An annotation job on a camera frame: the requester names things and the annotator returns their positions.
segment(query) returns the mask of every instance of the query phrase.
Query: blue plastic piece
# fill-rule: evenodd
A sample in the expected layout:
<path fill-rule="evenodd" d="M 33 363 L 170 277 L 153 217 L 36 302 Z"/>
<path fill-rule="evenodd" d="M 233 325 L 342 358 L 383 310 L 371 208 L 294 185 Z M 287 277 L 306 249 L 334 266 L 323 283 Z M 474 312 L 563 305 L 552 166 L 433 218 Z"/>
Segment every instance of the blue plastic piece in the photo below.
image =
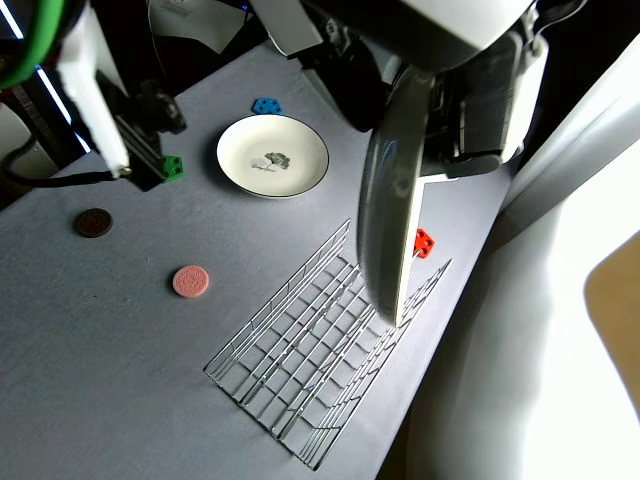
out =
<path fill-rule="evenodd" d="M 284 115 L 284 110 L 275 98 L 259 97 L 253 103 L 251 111 L 258 115 Z"/>

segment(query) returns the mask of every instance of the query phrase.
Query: pink disc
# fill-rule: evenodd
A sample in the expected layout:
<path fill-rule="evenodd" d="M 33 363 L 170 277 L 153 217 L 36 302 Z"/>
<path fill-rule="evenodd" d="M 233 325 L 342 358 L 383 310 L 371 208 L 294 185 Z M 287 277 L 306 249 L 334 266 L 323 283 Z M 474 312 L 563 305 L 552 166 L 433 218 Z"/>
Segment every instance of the pink disc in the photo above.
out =
<path fill-rule="evenodd" d="M 173 276 L 173 289 L 183 297 L 199 297 L 208 286 L 209 274 L 204 268 L 197 265 L 182 267 Z"/>

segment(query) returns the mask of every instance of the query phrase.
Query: table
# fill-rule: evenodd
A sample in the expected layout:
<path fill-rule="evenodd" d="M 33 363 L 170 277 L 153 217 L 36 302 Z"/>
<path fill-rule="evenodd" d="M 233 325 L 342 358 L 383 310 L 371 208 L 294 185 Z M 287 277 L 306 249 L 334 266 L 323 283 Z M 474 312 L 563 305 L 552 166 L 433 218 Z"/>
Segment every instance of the table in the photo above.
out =
<path fill-rule="evenodd" d="M 221 132 L 258 96 L 326 141 L 312 191 L 264 200 L 215 163 Z M 317 472 L 242 412 L 203 366 L 333 233 L 355 220 L 369 134 L 352 129 L 297 61 L 262 45 L 178 97 L 189 128 L 163 137 L 186 176 L 142 193 L 125 181 L 28 194 L 0 214 L 0 478 L 373 479 L 411 404 L 511 181 L 506 169 L 427 185 L 420 226 L 437 242 L 412 282 L 453 263 Z M 67 172 L 103 169 L 91 153 Z M 73 231 L 100 207 L 104 237 Z M 199 264 L 201 298 L 170 278 Z"/>

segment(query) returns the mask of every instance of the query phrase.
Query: white plate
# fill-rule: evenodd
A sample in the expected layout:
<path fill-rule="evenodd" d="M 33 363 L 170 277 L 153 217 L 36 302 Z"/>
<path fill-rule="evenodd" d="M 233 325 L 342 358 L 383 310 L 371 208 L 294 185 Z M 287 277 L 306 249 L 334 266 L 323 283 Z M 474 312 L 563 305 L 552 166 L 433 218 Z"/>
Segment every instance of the white plate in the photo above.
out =
<path fill-rule="evenodd" d="M 409 68 L 371 136 L 358 212 L 358 259 L 379 315 L 402 324 L 422 206 L 417 182 L 433 77 Z"/>
<path fill-rule="evenodd" d="M 256 115 L 231 125 L 218 142 L 222 171 L 261 197 L 291 197 L 315 187 L 329 168 L 329 152 L 309 126 L 280 115 Z"/>

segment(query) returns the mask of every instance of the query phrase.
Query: metal wire basket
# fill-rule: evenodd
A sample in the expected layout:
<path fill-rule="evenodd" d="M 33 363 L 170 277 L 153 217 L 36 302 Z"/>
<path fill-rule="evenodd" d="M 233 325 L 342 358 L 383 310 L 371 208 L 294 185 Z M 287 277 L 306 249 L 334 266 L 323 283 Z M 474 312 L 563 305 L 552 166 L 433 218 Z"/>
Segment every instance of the metal wire basket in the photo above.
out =
<path fill-rule="evenodd" d="M 274 438 L 316 470 L 451 260 L 377 318 L 359 267 L 340 256 L 347 220 L 205 366 Z"/>

